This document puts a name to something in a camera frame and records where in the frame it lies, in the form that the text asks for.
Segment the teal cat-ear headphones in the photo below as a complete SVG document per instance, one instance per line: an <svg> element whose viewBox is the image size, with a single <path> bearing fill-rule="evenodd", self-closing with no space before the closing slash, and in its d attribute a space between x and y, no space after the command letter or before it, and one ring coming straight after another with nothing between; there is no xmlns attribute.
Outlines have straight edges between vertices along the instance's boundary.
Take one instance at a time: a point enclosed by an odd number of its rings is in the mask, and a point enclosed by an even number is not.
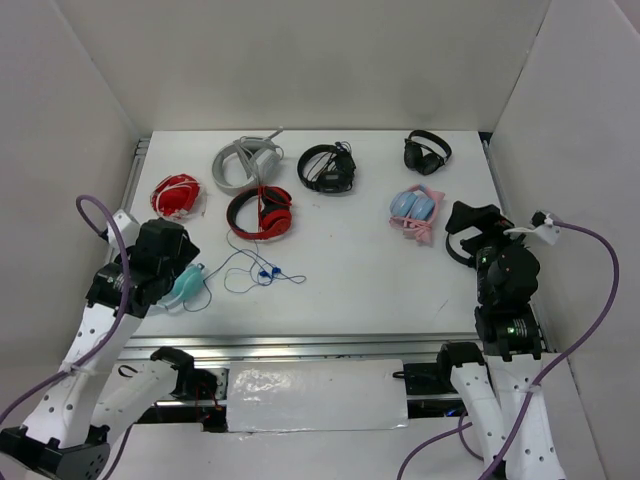
<svg viewBox="0 0 640 480"><path fill-rule="evenodd" d="M201 263L189 265L175 280L171 291L159 300L158 306L166 311L181 307L193 312L188 303L196 299L205 287L204 268Z"/></svg>

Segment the blue earphones with cable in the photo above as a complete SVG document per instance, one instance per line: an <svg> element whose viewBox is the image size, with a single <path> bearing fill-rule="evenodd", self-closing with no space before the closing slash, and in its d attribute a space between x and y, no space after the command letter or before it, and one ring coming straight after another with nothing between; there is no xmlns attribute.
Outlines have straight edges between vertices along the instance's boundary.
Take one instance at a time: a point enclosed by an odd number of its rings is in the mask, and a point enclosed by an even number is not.
<svg viewBox="0 0 640 480"><path fill-rule="evenodd" d="M188 313L198 313L207 309L213 301L211 281L222 276L223 289L233 295L244 295L258 288L267 288L279 282L290 282L302 285L307 281L303 274L286 274L278 265L267 260L261 253L256 241L248 247L240 247L231 240L231 231L225 236L227 246L231 249L219 266L204 266L196 275L193 292L182 293L179 306ZM248 280L246 287L231 287L232 277L244 277Z"/></svg>

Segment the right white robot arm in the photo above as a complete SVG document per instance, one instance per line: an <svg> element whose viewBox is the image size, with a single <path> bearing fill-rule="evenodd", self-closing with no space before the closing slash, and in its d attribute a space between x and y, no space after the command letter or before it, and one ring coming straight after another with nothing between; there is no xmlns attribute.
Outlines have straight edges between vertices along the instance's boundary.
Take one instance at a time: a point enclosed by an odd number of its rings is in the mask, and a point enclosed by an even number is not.
<svg viewBox="0 0 640 480"><path fill-rule="evenodd" d="M495 205L453 204L445 226L461 241L460 262L476 273L475 327L481 340L446 343L435 378L456 391L480 444L482 461L498 479L563 479L546 402L535 377L543 370L543 339L530 300L540 264L518 229Z"/></svg>

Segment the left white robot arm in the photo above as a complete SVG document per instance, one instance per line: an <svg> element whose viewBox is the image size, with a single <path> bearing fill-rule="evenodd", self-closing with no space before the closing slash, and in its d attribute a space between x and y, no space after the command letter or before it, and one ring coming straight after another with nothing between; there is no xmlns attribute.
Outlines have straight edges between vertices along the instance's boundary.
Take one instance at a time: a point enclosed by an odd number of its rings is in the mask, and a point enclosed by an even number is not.
<svg viewBox="0 0 640 480"><path fill-rule="evenodd" d="M192 400L198 381L215 382L194 358L161 347L114 393L103 389L121 351L149 309L174 287L200 250L183 226L163 219L122 225L125 253L96 272L80 327L43 397L17 427L1 432L1 451L49 479L96 479L112 445L156 401Z"/></svg>

